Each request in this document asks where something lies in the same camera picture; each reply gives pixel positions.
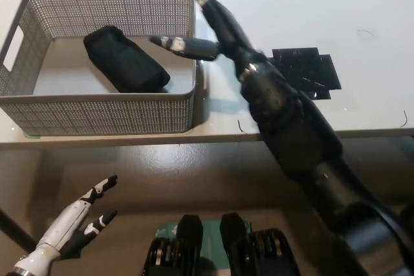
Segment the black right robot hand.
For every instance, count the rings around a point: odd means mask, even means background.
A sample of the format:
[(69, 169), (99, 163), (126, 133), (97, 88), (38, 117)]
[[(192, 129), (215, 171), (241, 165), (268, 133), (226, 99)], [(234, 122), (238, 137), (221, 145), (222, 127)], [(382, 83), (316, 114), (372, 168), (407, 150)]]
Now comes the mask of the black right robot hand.
[(153, 44), (182, 58), (214, 61), (219, 55), (233, 61), (235, 75), (242, 80), (247, 74), (272, 70), (267, 57), (258, 52), (249, 41), (233, 14), (218, 0), (196, 0), (217, 41), (207, 39), (156, 36)]

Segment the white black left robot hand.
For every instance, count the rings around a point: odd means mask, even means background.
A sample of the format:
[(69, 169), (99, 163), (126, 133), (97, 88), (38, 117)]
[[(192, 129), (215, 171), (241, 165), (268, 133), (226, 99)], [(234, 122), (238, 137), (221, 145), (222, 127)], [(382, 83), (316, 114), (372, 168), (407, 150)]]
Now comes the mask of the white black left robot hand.
[(82, 227), (90, 207), (116, 183), (117, 176), (110, 176), (69, 204), (46, 230), (38, 244), (53, 247), (63, 260), (79, 258), (82, 249), (95, 239), (118, 214), (116, 210), (108, 211), (86, 227)]

